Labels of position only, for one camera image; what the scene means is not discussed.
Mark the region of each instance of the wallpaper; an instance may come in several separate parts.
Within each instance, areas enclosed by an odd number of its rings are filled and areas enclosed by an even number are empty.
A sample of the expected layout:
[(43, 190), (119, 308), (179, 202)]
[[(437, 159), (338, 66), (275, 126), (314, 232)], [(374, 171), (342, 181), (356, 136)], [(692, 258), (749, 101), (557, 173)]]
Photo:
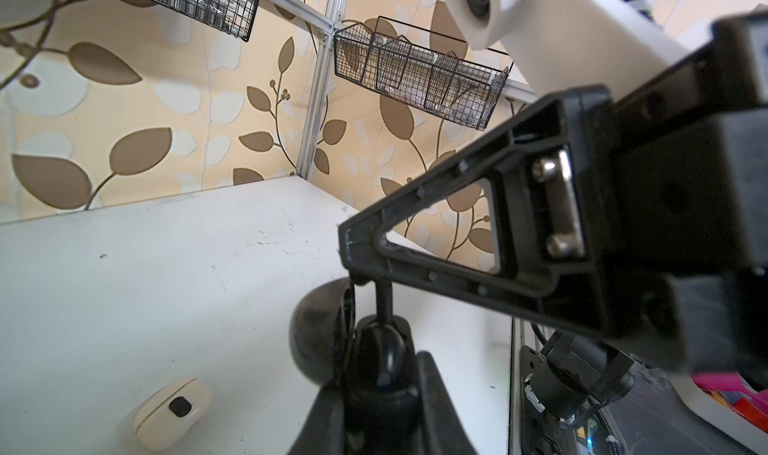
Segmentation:
[[(717, 17), (747, 12), (766, 0), (653, 0), (654, 15), (672, 37), (694, 49), (708, 39), (708, 26)], [(438, 52), (504, 69), (511, 60), (493, 52), (468, 50), (466, 44), (442, 41), (407, 22), (461, 37), (442, 0), (348, 0), (346, 24), (364, 22), (390, 36), (404, 35), (415, 44)], [(524, 82), (516, 67), (510, 76)], [(488, 130), (524, 107), (503, 97)], [(481, 135), (380, 97), (334, 77), (330, 107), (310, 181), (355, 208), (362, 209), (429, 170)], [(396, 231), (440, 258), (487, 271), (494, 266), (488, 203), (479, 184), (448, 197), (396, 227)]]
[(293, 173), (315, 58), (266, 0), (248, 43), (150, 0), (0, 0), (0, 221)]

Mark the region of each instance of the bolt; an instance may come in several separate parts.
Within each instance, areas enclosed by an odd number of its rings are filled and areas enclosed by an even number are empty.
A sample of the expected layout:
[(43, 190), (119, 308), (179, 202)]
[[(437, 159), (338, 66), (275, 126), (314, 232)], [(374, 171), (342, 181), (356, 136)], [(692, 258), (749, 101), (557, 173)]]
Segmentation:
[(573, 253), (573, 236), (554, 233), (547, 237), (547, 253), (552, 258), (567, 258)]
[(540, 158), (533, 162), (533, 166), (531, 167), (533, 180), (538, 181), (539, 183), (552, 180), (559, 171), (560, 166), (554, 158)]

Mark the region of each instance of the cable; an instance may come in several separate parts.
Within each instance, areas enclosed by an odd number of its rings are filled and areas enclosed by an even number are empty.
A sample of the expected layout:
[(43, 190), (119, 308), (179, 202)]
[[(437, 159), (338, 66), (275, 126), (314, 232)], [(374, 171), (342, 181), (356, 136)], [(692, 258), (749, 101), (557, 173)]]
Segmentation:
[(536, 338), (538, 338), (538, 340), (542, 342), (542, 345), (546, 345), (547, 337), (545, 337), (544, 334), (542, 333), (542, 329), (539, 328), (538, 325), (536, 324), (531, 324), (531, 328), (533, 328), (534, 335), (536, 335)]

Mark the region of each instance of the white table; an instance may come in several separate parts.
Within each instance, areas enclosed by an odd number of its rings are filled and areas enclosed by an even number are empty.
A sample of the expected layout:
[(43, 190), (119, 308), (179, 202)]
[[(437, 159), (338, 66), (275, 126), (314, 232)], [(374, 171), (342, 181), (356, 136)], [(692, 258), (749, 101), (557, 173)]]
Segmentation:
[[(167, 453), (287, 451), (317, 393), (290, 315), (346, 275), (336, 227), (354, 213), (290, 177), (0, 226), (0, 452), (144, 453), (132, 412), (184, 375), (214, 405)], [(400, 285), (395, 312), (478, 453), (506, 453), (510, 318)]]

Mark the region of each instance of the black button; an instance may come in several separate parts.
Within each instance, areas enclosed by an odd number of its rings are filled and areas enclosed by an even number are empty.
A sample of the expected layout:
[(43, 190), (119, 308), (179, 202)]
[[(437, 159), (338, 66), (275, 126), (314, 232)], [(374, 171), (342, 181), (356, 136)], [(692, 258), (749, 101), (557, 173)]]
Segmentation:
[(176, 397), (168, 404), (168, 408), (178, 418), (182, 418), (192, 410), (192, 403), (189, 403), (184, 397)]

